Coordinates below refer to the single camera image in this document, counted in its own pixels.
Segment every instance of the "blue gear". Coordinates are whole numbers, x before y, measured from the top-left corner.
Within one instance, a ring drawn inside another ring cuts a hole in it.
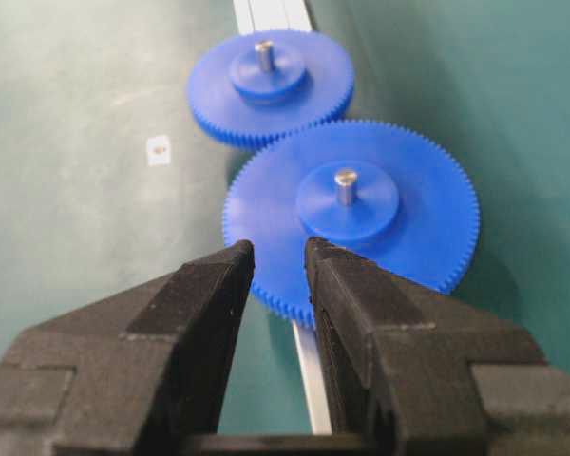
[[[357,201],[335,199],[334,172],[357,171]],[[479,235],[480,212],[461,166],[440,146],[390,124],[345,121],[275,142],[235,178],[225,201],[226,245],[255,245],[254,293],[277,314],[314,326],[304,244],[337,238],[380,267],[449,293]]]
[[[255,44],[274,43],[276,71],[259,69]],[[231,38],[194,67],[187,95],[200,127],[235,147],[258,149],[337,119],[354,86],[351,58],[326,35],[273,30]]]

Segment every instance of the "gear teeth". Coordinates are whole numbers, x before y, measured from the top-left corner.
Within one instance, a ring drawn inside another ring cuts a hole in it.
[[[298,30],[286,30],[287,33],[290,34],[297,34],[297,35],[321,35],[318,32],[308,32],[308,31],[298,31]],[[197,65],[202,65],[205,57],[201,58]],[[273,143],[281,138],[293,135],[299,131],[305,130],[307,128],[311,128],[314,126],[318,126],[321,124],[325,124],[331,121],[335,121],[343,117],[344,113],[346,112],[347,108],[349,107],[352,95],[354,93],[354,69],[352,67],[352,62],[350,57],[348,58],[349,64],[345,66],[344,71],[340,71],[340,74],[337,75],[338,78],[341,78],[348,82],[344,93],[340,96],[337,100],[334,101],[332,107],[327,109],[327,112],[324,112],[322,115],[317,116],[316,118],[309,119],[304,124],[296,128],[286,129],[282,132],[277,134],[270,133],[270,134],[249,134],[243,133],[241,131],[236,131],[230,129],[226,126],[216,124],[211,122],[206,116],[202,115],[198,110],[195,103],[190,102],[190,110],[194,119],[196,120],[197,124],[199,125],[200,129],[207,134],[208,136],[214,138],[215,140],[231,145],[237,148],[245,148],[250,150],[259,150],[263,147],[266,147],[268,144]],[[188,92],[188,99],[192,100],[190,97],[190,92]]]
[[[422,134],[416,133],[415,131],[409,130],[408,128],[405,128],[403,126],[395,125],[393,123],[382,123],[382,122],[373,121],[373,120],[355,119],[355,120],[328,121],[328,122],[324,122],[324,123],[319,124],[319,125],[315,125],[314,128],[324,128],[324,127],[328,127],[328,126],[333,125],[333,124],[369,124],[369,125],[381,126],[381,127],[387,126],[389,128],[401,130],[401,131],[404,131],[410,135],[422,138],[425,142],[431,144],[436,150],[439,150],[448,159],[450,159],[452,161],[454,167],[461,174],[461,177],[463,178],[465,185],[466,185],[466,188],[468,190],[467,195],[471,197],[471,207],[473,208],[474,212],[471,215],[472,220],[471,220],[470,240],[467,244],[467,248],[465,249],[465,253],[463,254],[463,257],[459,261],[458,265],[454,268],[454,271],[451,274],[449,274],[447,276],[447,278],[442,283],[440,283],[437,287],[435,287],[436,291],[443,293],[445,295],[449,295],[456,288],[456,286],[460,283],[460,281],[462,280],[463,276],[465,275],[465,273],[468,269],[470,261],[474,255],[474,252],[475,252],[477,240],[478,240],[479,233],[480,233],[480,227],[481,227],[479,200],[477,198],[477,194],[475,192],[473,184],[472,184],[468,174],[464,170],[464,168],[440,144],[434,142],[433,140],[425,137]],[[307,130],[309,128],[310,127],[304,127],[304,128],[300,128],[299,130],[296,130],[296,131],[304,131],[304,130]],[[294,134],[294,132],[288,133],[287,135],[284,135],[284,136],[290,136],[291,134]],[[248,167],[250,167],[253,164],[253,162],[258,157],[260,157],[262,154],[270,153],[274,149],[275,145],[276,145],[276,142],[269,142],[266,145],[264,145],[260,151],[258,151],[250,160],[248,160],[240,168],[237,175],[233,179],[232,184],[230,185],[230,188],[228,190],[228,194],[227,194],[225,202],[224,202],[224,210],[222,213],[222,233],[224,236],[224,243],[226,246],[232,245],[234,242],[237,241],[237,239],[233,239],[231,237],[229,229],[228,229],[227,212],[228,212],[228,208],[230,206],[230,200],[232,199],[232,194],[235,191],[235,189],[237,188],[238,183],[241,179],[241,176],[245,173],[246,169]],[[315,328],[314,314],[312,311],[305,312],[303,309],[297,309],[297,311],[296,311],[295,304],[284,302],[279,297],[271,294],[268,290],[264,290],[255,281],[252,283],[252,292],[266,307],[268,307],[275,314],[277,314],[281,317],[284,317],[284,318],[289,318],[291,320],[294,320],[305,328],[311,328],[311,329]]]
[[[249,150],[259,150],[267,145],[274,143],[277,140],[291,136],[300,131],[304,131],[308,128],[317,127],[322,124],[329,124],[338,121],[349,107],[352,100],[352,95],[354,93],[354,83],[348,88],[346,95],[336,103],[336,106],[331,109],[326,115],[320,117],[315,121],[311,121],[306,125],[302,125],[298,128],[284,131],[278,135],[249,135],[244,133],[239,133],[236,131],[229,131],[225,128],[220,128],[219,126],[211,123],[208,119],[202,116],[194,106],[191,106],[192,115],[194,116],[200,129],[208,136],[214,138],[215,140],[231,145],[236,148],[249,149]]]

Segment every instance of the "black plastic part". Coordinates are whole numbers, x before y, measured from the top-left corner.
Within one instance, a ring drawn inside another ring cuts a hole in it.
[[[169,455],[215,432],[253,270],[241,241],[22,332],[0,362],[0,456]]]
[[[544,364],[530,334],[318,237],[306,268],[333,430],[397,454],[485,454],[469,365]]]
[[[339,435],[199,435],[183,442],[180,455],[203,456],[366,456],[382,454],[370,439],[355,434]]]

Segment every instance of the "white label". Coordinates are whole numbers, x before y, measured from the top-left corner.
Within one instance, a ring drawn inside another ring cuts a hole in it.
[[[148,166],[159,166],[171,163],[171,142],[166,135],[148,138],[145,144]]]

